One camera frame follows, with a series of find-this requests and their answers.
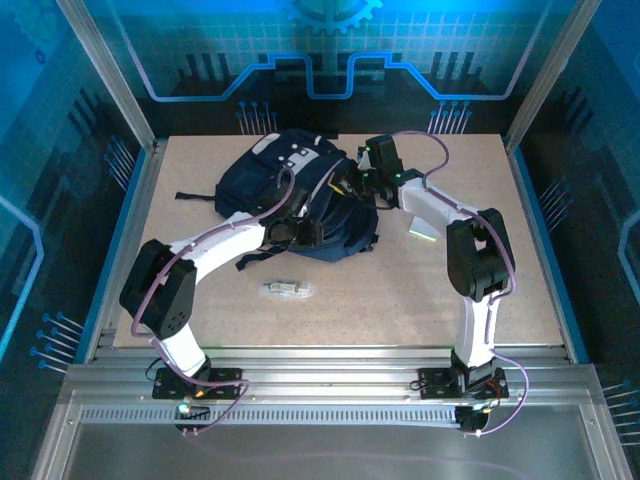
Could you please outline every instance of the wooden board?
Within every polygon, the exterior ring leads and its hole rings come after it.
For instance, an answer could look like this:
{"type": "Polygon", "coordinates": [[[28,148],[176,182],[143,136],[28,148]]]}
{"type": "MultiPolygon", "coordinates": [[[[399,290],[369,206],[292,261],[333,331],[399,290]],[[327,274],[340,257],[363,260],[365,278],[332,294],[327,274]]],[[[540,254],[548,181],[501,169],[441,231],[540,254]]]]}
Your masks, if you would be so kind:
{"type": "MultiPolygon", "coordinates": [[[[372,135],[342,135],[335,141],[352,158],[372,135]]],[[[177,191],[212,195],[220,176],[259,137],[171,137],[142,243],[170,243],[222,221],[213,204],[174,200],[177,191]]],[[[449,166],[431,180],[458,200],[502,212],[515,255],[519,290],[501,303],[497,343],[562,343],[556,315],[511,170],[498,135],[443,135],[449,166]]],[[[426,171],[444,159],[428,138],[396,140],[405,168],[426,171]]],[[[337,264],[284,253],[237,272],[230,262],[198,286],[191,328],[203,347],[240,345],[424,345],[455,342],[460,300],[446,273],[446,246],[408,233],[412,217],[381,211],[380,241],[373,253],[337,264]],[[268,279],[311,282],[304,300],[265,297],[268,279]]],[[[115,346],[147,346],[130,336],[124,312],[115,346]]]]}

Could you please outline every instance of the glass panel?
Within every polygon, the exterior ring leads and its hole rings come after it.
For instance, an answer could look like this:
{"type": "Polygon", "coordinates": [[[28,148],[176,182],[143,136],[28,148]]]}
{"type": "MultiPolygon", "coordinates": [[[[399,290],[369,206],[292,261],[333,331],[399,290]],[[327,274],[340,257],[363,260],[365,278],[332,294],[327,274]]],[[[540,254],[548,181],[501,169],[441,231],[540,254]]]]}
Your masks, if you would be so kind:
{"type": "Polygon", "coordinates": [[[139,147],[55,2],[0,2],[0,46],[0,476],[17,479],[37,457],[120,212],[132,162],[118,145],[139,147]]]}
{"type": "MultiPolygon", "coordinates": [[[[630,379],[636,388],[639,24],[637,2],[602,2],[521,146],[587,352],[604,386],[630,379]]],[[[620,387],[615,393],[625,391],[620,387]]],[[[630,404],[614,413],[634,409],[630,404]]],[[[626,417],[627,423],[630,419],[632,425],[620,432],[636,430],[637,417],[626,417]]],[[[637,450],[628,453],[637,471],[637,450]]]]}
{"type": "Polygon", "coordinates": [[[157,135],[505,131],[572,0],[91,0],[157,135]]]}

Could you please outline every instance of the black mounting bracket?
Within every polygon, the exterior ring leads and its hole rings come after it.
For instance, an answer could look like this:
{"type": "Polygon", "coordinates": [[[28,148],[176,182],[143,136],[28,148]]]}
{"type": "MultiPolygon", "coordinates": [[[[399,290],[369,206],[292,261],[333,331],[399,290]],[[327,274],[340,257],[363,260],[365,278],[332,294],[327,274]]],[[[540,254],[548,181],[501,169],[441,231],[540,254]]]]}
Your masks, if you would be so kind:
{"type": "Polygon", "coordinates": [[[418,380],[411,388],[420,392],[422,400],[472,398],[479,401],[509,398],[509,386],[502,368],[496,368],[492,377],[471,388],[462,388],[460,376],[448,368],[420,368],[418,380]]]}
{"type": "MultiPolygon", "coordinates": [[[[202,375],[199,376],[199,380],[205,382],[229,382],[241,378],[242,369],[240,368],[209,368],[204,378],[202,375]]],[[[194,400],[235,400],[240,395],[241,389],[241,385],[202,389],[185,382],[170,368],[159,368],[151,397],[157,400],[183,400],[185,397],[192,397],[194,400]]]]}

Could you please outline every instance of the navy blue backpack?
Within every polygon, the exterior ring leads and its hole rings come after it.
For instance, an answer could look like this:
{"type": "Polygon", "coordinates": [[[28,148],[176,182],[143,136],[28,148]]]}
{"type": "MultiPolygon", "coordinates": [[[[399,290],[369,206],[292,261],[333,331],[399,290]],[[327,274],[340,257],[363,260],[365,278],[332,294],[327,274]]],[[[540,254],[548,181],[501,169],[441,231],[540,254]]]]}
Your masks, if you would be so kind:
{"type": "MultiPolygon", "coordinates": [[[[283,130],[266,135],[224,173],[216,185],[215,209],[225,218],[237,211],[254,210],[275,193],[276,177],[283,165],[293,169],[296,188],[311,193],[341,158],[344,160],[334,170],[336,176],[352,167],[352,160],[324,137],[304,130],[283,130]]],[[[364,202],[345,197],[327,182],[313,198],[308,217],[322,223],[322,244],[309,248],[290,246],[288,251],[337,262],[359,252],[371,251],[378,241],[375,199],[364,202]]],[[[236,266],[242,270],[250,261],[264,260],[284,250],[273,247],[268,252],[245,255],[236,266]]]]}

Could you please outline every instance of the purple cable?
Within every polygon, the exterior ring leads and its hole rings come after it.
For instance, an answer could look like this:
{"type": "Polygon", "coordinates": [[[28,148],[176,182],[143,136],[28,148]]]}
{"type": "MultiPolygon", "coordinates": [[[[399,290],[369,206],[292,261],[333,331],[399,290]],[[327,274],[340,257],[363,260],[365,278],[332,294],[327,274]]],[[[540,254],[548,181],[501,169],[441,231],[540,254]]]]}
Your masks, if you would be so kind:
{"type": "Polygon", "coordinates": [[[500,355],[495,350],[490,350],[490,352],[493,353],[493,355],[496,358],[499,358],[503,362],[510,363],[511,365],[518,367],[520,369],[520,371],[522,372],[522,376],[524,377],[524,393],[522,394],[522,398],[518,402],[516,409],[511,413],[511,415],[509,415],[500,425],[496,425],[495,427],[489,430],[483,430],[481,432],[476,433],[476,436],[478,438],[483,437],[485,435],[489,435],[490,433],[495,433],[498,430],[505,427],[509,422],[511,422],[511,420],[513,420],[516,417],[516,415],[518,415],[518,413],[520,413],[520,410],[522,410],[522,407],[524,407],[524,403],[527,401],[527,396],[529,396],[529,375],[527,374],[527,371],[522,366],[522,364],[516,362],[512,358],[505,357],[504,355],[500,355]]]}
{"type": "Polygon", "coordinates": [[[435,140],[442,147],[442,150],[444,150],[444,162],[442,162],[437,167],[432,168],[422,176],[422,185],[424,185],[424,187],[427,188],[427,178],[430,175],[436,173],[438,170],[443,169],[449,164],[449,158],[450,158],[449,148],[442,140],[440,140],[435,135],[431,135],[430,133],[422,132],[420,130],[402,130],[400,132],[394,133],[392,137],[395,137],[397,135],[422,135],[424,137],[429,137],[431,140],[435,140]]]}
{"type": "MultiPolygon", "coordinates": [[[[278,185],[280,185],[281,179],[282,179],[282,175],[284,173],[289,174],[289,177],[291,178],[291,181],[289,182],[289,186],[287,187],[287,191],[285,192],[284,196],[273,207],[271,207],[269,210],[267,210],[267,211],[265,211],[265,212],[263,212],[263,213],[261,213],[259,215],[256,215],[255,217],[251,217],[251,218],[247,218],[245,220],[241,220],[241,221],[239,221],[238,223],[235,223],[235,224],[224,223],[222,225],[218,225],[217,227],[212,228],[211,230],[208,230],[207,232],[204,232],[203,234],[198,236],[192,243],[190,243],[189,245],[186,245],[184,248],[182,248],[182,250],[180,250],[177,254],[175,254],[171,258],[171,260],[169,260],[167,262],[167,264],[162,268],[162,270],[160,270],[158,275],[156,275],[156,278],[154,279],[153,283],[149,287],[149,290],[147,291],[146,295],[144,296],[142,302],[140,303],[140,307],[138,308],[138,311],[136,312],[136,315],[135,315],[135,317],[133,319],[133,322],[131,324],[131,334],[133,336],[135,336],[135,337],[147,337],[147,336],[150,336],[151,337],[151,344],[153,345],[155,350],[158,352],[158,355],[160,355],[160,358],[162,358],[164,363],[167,364],[169,366],[169,368],[171,368],[171,370],[173,370],[173,372],[175,374],[177,374],[179,377],[181,377],[183,380],[185,380],[185,381],[187,381],[189,383],[192,383],[194,385],[199,385],[199,386],[202,386],[202,387],[210,387],[210,388],[219,388],[219,387],[229,387],[229,386],[244,385],[244,388],[242,389],[242,391],[238,395],[238,398],[236,398],[233,401],[233,403],[231,403],[231,405],[229,405],[229,407],[224,412],[222,412],[222,414],[220,414],[220,416],[216,420],[214,420],[212,423],[210,423],[206,427],[194,428],[193,431],[192,431],[193,435],[198,435],[199,433],[204,433],[207,430],[210,430],[213,427],[215,427],[216,425],[218,425],[222,420],[224,420],[224,418],[226,418],[229,415],[231,410],[233,410],[233,408],[236,405],[238,405],[238,403],[240,403],[240,401],[244,397],[245,393],[247,393],[247,390],[249,389],[249,386],[250,386],[251,382],[249,382],[249,380],[245,380],[245,379],[233,380],[233,381],[229,381],[229,382],[204,382],[204,381],[197,380],[195,378],[191,378],[191,377],[185,375],[182,371],[180,371],[179,368],[177,368],[169,360],[167,354],[165,353],[164,349],[160,345],[160,342],[158,341],[158,339],[156,339],[151,334],[143,334],[143,333],[139,333],[137,331],[138,330],[138,325],[140,324],[140,319],[142,318],[142,315],[144,315],[144,312],[147,309],[147,307],[149,306],[149,303],[151,301],[151,298],[153,297],[153,294],[157,290],[158,286],[160,285],[160,283],[162,282],[164,277],[167,276],[167,274],[169,273],[171,268],[184,255],[186,255],[188,252],[193,251],[193,249],[195,247],[197,247],[200,243],[204,242],[205,240],[211,238],[213,235],[216,235],[218,233],[224,232],[224,231],[232,229],[232,228],[243,227],[245,225],[252,225],[254,223],[257,223],[260,220],[262,220],[263,218],[268,217],[269,215],[275,213],[278,209],[280,209],[280,207],[282,207],[285,204],[285,202],[288,200],[289,196],[291,196],[291,193],[293,192],[293,187],[295,186],[296,178],[295,178],[295,175],[293,173],[293,170],[291,170],[289,167],[283,167],[282,170],[280,170],[280,172],[278,173],[278,178],[277,178],[277,184],[278,185]]],[[[183,435],[185,435],[186,432],[187,432],[187,430],[185,429],[183,431],[183,435]]]]}
{"type": "Polygon", "coordinates": [[[142,299],[142,302],[140,303],[140,307],[138,308],[138,311],[133,317],[133,322],[131,323],[131,335],[133,335],[134,337],[144,337],[144,338],[153,337],[153,335],[150,333],[138,332],[138,325],[140,324],[140,320],[142,319],[144,312],[147,310],[147,307],[151,302],[151,298],[153,297],[153,294],[156,292],[156,290],[160,286],[160,283],[162,282],[164,277],[167,276],[171,268],[178,262],[178,260],[184,257],[187,253],[193,251],[195,247],[197,247],[199,244],[201,244],[205,240],[211,238],[213,235],[236,228],[236,227],[244,227],[246,225],[252,225],[254,223],[258,223],[263,218],[268,217],[269,215],[275,213],[280,207],[282,207],[282,205],[284,205],[284,203],[287,201],[287,199],[291,195],[291,192],[293,192],[293,187],[296,183],[293,170],[291,170],[289,167],[283,167],[282,170],[280,170],[280,172],[278,173],[278,179],[277,179],[278,184],[280,184],[282,175],[285,172],[288,173],[289,176],[291,177],[291,182],[289,183],[289,187],[287,188],[287,191],[285,192],[284,196],[273,207],[271,207],[266,212],[262,212],[261,214],[256,215],[255,217],[241,220],[238,223],[223,223],[222,225],[218,225],[217,227],[214,227],[211,230],[204,232],[202,235],[197,237],[192,243],[186,245],[182,250],[176,253],[171,258],[171,260],[167,262],[167,264],[162,268],[162,270],[160,270],[158,275],[156,275],[156,278],[153,280],[153,283],[149,287],[149,290],[147,291],[146,295],[142,299]]]}
{"type": "MultiPolygon", "coordinates": [[[[498,235],[498,232],[495,231],[493,226],[487,220],[482,218],[477,213],[472,212],[470,210],[467,210],[464,207],[461,207],[461,206],[457,205],[455,202],[451,201],[449,198],[445,197],[444,195],[441,195],[436,190],[433,190],[433,189],[429,188],[429,184],[427,183],[427,177],[429,175],[433,174],[434,172],[437,172],[438,170],[444,168],[449,163],[449,149],[447,148],[447,146],[438,137],[436,137],[434,135],[431,135],[430,133],[427,133],[427,132],[422,132],[420,130],[403,130],[401,132],[394,133],[393,136],[403,135],[403,134],[423,135],[425,137],[429,137],[429,138],[435,140],[436,142],[438,142],[440,144],[440,146],[442,147],[442,149],[444,150],[444,153],[445,153],[445,160],[440,165],[438,165],[435,168],[432,168],[431,170],[429,170],[427,173],[425,173],[422,176],[422,185],[424,186],[424,188],[425,188],[425,190],[427,192],[430,192],[433,196],[435,196],[439,200],[443,201],[444,203],[446,203],[450,207],[454,208],[456,211],[458,211],[460,213],[463,213],[464,215],[469,215],[474,220],[476,220],[477,222],[482,224],[482,226],[487,229],[487,231],[489,232],[491,237],[496,242],[496,246],[498,247],[498,250],[500,251],[500,256],[502,257],[502,260],[504,261],[505,267],[507,268],[507,273],[509,275],[509,281],[511,282],[511,288],[509,289],[509,291],[507,291],[505,293],[501,293],[499,295],[496,295],[495,297],[491,297],[489,299],[489,306],[493,305],[497,300],[499,300],[501,298],[505,298],[505,297],[508,297],[509,295],[513,295],[517,291],[517,288],[518,288],[518,283],[516,281],[516,273],[515,273],[515,269],[513,268],[513,263],[511,262],[511,257],[509,256],[509,254],[507,252],[507,248],[505,247],[504,243],[502,242],[502,239],[498,235]]],[[[493,318],[492,311],[491,311],[491,309],[489,309],[488,312],[487,312],[487,321],[486,321],[485,330],[484,330],[484,343],[487,344],[487,345],[489,344],[489,334],[490,334],[490,332],[491,332],[491,330],[493,328],[493,323],[494,322],[495,322],[495,319],[493,318]]],[[[524,393],[522,395],[522,398],[518,402],[518,405],[516,406],[516,409],[513,411],[513,413],[511,415],[509,415],[509,417],[504,422],[502,422],[500,425],[498,425],[498,426],[496,426],[496,427],[494,427],[494,428],[492,428],[490,430],[478,432],[476,434],[478,437],[481,437],[483,435],[488,435],[490,433],[497,432],[502,427],[504,427],[509,422],[511,422],[511,420],[513,420],[513,418],[520,412],[520,410],[522,410],[522,407],[524,407],[524,402],[526,401],[527,396],[529,395],[529,376],[527,375],[527,372],[526,372],[525,368],[520,363],[516,362],[515,360],[496,353],[496,351],[494,349],[491,349],[489,351],[496,358],[499,358],[500,360],[502,360],[504,362],[511,363],[512,365],[514,365],[514,366],[516,366],[516,367],[518,367],[520,369],[520,371],[522,372],[522,375],[524,376],[524,393]]]]}

